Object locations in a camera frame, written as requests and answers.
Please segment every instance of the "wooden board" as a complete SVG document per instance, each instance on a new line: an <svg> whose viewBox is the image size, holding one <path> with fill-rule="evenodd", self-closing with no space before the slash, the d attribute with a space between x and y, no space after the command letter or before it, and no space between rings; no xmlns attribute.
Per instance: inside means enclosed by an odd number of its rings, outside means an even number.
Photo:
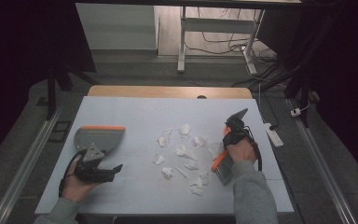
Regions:
<svg viewBox="0 0 358 224"><path fill-rule="evenodd" d="M246 88L217 87L92 86L88 94L88 96L193 99L200 95L206 96L208 99L252 99L252 94Z"/></svg>

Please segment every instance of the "power strip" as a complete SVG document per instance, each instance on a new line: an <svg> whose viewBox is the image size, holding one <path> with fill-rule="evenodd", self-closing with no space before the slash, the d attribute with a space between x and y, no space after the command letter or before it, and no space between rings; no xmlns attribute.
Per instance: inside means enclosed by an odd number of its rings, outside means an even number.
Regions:
<svg viewBox="0 0 358 224"><path fill-rule="evenodd" d="M277 132L275 132L275 130L270 130L269 129L270 126L271 126L270 123L265 123L264 124L264 127L266 129L268 138L269 138L269 140L271 140L272 145L274 145L275 147L283 146L283 141L281 140L281 138L279 137Z"/></svg>

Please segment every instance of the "wall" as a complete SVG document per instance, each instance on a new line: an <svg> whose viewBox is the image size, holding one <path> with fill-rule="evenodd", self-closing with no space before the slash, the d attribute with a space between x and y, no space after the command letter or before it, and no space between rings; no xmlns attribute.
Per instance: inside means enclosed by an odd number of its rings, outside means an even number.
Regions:
<svg viewBox="0 0 358 224"><path fill-rule="evenodd" d="M90 49L157 49L155 7L76 4Z"/></svg>

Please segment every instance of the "white paper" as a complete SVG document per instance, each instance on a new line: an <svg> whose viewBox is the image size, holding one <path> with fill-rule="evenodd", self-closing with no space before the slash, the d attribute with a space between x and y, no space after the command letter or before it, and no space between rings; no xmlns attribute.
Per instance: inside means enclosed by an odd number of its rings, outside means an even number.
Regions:
<svg viewBox="0 0 358 224"><path fill-rule="evenodd" d="M198 159L196 153L191 148L186 148L185 156L194 161Z"/></svg>
<svg viewBox="0 0 358 224"><path fill-rule="evenodd" d="M209 173L207 171L201 172L199 174L202 185L207 186L209 184Z"/></svg>
<svg viewBox="0 0 358 224"><path fill-rule="evenodd" d="M196 161L188 161L188 163L185 164L185 167L189 170L198 170L199 165Z"/></svg>
<svg viewBox="0 0 358 224"><path fill-rule="evenodd" d="M164 158L158 154L156 154L154 160L153 160L153 163L157 164L157 165L160 165L162 162L164 162Z"/></svg>
<svg viewBox="0 0 358 224"><path fill-rule="evenodd" d="M197 176L197 178L190 180L189 186L197 186L197 188L202 189L201 178Z"/></svg>
<svg viewBox="0 0 358 224"><path fill-rule="evenodd" d="M162 168L161 172L164 174L165 178L167 178L167 179L172 178L172 168L164 167L164 168Z"/></svg>
<svg viewBox="0 0 358 224"><path fill-rule="evenodd" d="M196 136L196 137L194 137L194 144L196 145L196 147L207 147L208 146L208 138Z"/></svg>
<svg viewBox="0 0 358 224"><path fill-rule="evenodd" d="M158 139L158 143L161 147L167 147L170 143L170 137L173 129L165 130L162 132L161 137Z"/></svg>
<svg viewBox="0 0 358 224"><path fill-rule="evenodd" d="M184 156L186 153L186 147L185 145L180 145L175 149L175 153L178 156Z"/></svg>
<svg viewBox="0 0 358 224"><path fill-rule="evenodd" d="M176 153L176 155L178 155L180 157L186 156L187 158L194 160L194 161L196 161L198 159L194 150L191 148L185 147L185 145L180 145L179 147L177 147L175 149L175 153Z"/></svg>
<svg viewBox="0 0 358 224"><path fill-rule="evenodd" d="M190 134L190 125L189 124L184 124L182 125L179 129L178 129L179 134L181 134L182 136L188 136Z"/></svg>
<svg viewBox="0 0 358 224"><path fill-rule="evenodd" d="M186 179L190 179L190 175L188 175L185 171L183 171L183 170L181 170L181 169L179 169L179 168L177 168L176 167L176 169L179 171L179 173L184 177L184 178L186 178Z"/></svg>
<svg viewBox="0 0 358 224"><path fill-rule="evenodd" d="M203 189L199 189L199 188L197 188L197 186L191 186L190 190L191 190L191 193L202 196Z"/></svg>

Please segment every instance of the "white object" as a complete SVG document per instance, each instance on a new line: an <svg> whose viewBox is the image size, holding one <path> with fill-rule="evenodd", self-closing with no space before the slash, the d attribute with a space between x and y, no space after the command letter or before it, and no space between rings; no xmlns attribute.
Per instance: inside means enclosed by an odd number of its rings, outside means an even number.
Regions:
<svg viewBox="0 0 358 224"><path fill-rule="evenodd" d="M178 156L184 156L186 153L186 147L185 145L180 145L175 149L175 153Z"/></svg>
<svg viewBox="0 0 358 224"><path fill-rule="evenodd" d="M161 156L161 155L159 155L159 153L158 154L156 154L156 156L155 156L155 158L154 158L154 160L153 160L153 162L155 163L155 164L157 164L157 165L160 165L162 162L164 162L165 160L164 160L164 158Z"/></svg>
<svg viewBox="0 0 358 224"><path fill-rule="evenodd" d="M179 171L179 173L184 177L184 178L186 178L186 179L190 179L190 175L188 175L185 171L183 171L183 170L181 170L181 169L179 169L179 168L177 168L176 167L176 170L178 170Z"/></svg>
<svg viewBox="0 0 358 224"><path fill-rule="evenodd" d="M201 177L197 176L197 178L190 180L189 186L197 186L198 189L202 189L202 180Z"/></svg>
<svg viewBox="0 0 358 224"><path fill-rule="evenodd" d="M164 167L164 168L162 168L161 172L164 174L165 178L167 178L167 179L172 178L172 168Z"/></svg>
<svg viewBox="0 0 358 224"><path fill-rule="evenodd" d="M78 209L79 213L105 216L232 216L234 181L223 187L216 174L210 173L202 200L194 200L195 195L189 193L189 181L175 178L178 173L175 171L172 179L164 178L162 166L151 161L157 149L160 149L155 139L156 133L161 133L161 130L177 127L178 123L189 123L192 133L202 133L218 142L223 139L222 131L227 118L245 107L249 110L243 121L251 128L260 148L263 173L274 195L277 211L293 212L255 100L95 96L84 97L35 212L49 214L57 202L57 186L60 185L68 161L76 154L73 140L77 129L83 125L120 125L126 127L126 132L115 150L103 158L99 168L111 169L120 164L123 164L123 168L115 175L113 182L104 183L88 194ZM183 141L183 138L172 134L170 146L179 146ZM165 167L181 167L187 163L187 160L174 154L174 147L167 147L167 150L164 148ZM208 150L200 148L197 150L197 157L200 170L210 169L212 160ZM219 202L219 206L211 206L211 202Z"/></svg>
<svg viewBox="0 0 358 224"><path fill-rule="evenodd" d="M178 155L180 157L186 156L187 158L194 160L194 161L196 161L198 159L194 150L191 148L185 147L185 145L180 145L179 147L177 147L175 149L175 153L176 153L176 155Z"/></svg>
<svg viewBox="0 0 358 224"><path fill-rule="evenodd" d="M197 186L190 186L190 190L193 194L197 194L199 196L202 196L203 189L197 188Z"/></svg>
<svg viewBox="0 0 358 224"><path fill-rule="evenodd" d="M209 184L209 174L208 172L204 171L202 173L199 174L202 185L203 186L207 186Z"/></svg>
<svg viewBox="0 0 358 224"><path fill-rule="evenodd" d="M274 145L275 147L283 146L283 142L282 142L281 138L279 137L279 135L277 134L277 132L275 132L275 130L269 129L269 127L271 127L271 124L265 123L264 127L266 128L268 138L269 138L269 140L271 140L272 145Z"/></svg>
<svg viewBox="0 0 358 224"><path fill-rule="evenodd" d="M196 153L194 152L194 150L192 148L186 148L185 155L186 155L186 157L188 157L189 159L194 160L194 161L196 161L198 159Z"/></svg>
<svg viewBox="0 0 358 224"><path fill-rule="evenodd" d="M181 135L189 135L190 134L190 125L184 124L178 129L179 134Z"/></svg>
<svg viewBox="0 0 358 224"><path fill-rule="evenodd" d="M161 137L158 139L158 143L161 147L167 147L170 143L170 137L173 129L166 130L162 133Z"/></svg>
<svg viewBox="0 0 358 224"><path fill-rule="evenodd" d="M207 147L207 149L208 149L209 153L211 153L212 160L214 161L224 151L223 142L215 143L212 146Z"/></svg>
<svg viewBox="0 0 358 224"><path fill-rule="evenodd" d="M297 117L298 115L301 114L301 110L300 110L299 108L294 109L294 110L291 110L291 111L290 111L290 114L292 115L293 118L294 118L294 117Z"/></svg>
<svg viewBox="0 0 358 224"><path fill-rule="evenodd" d="M208 138L196 136L196 137L194 137L194 144L196 144L196 147L207 147L208 146Z"/></svg>
<svg viewBox="0 0 358 224"><path fill-rule="evenodd" d="M189 161L185 164L185 167L189 170L198 170L199 166L197 165L197 161Z"/></svg>

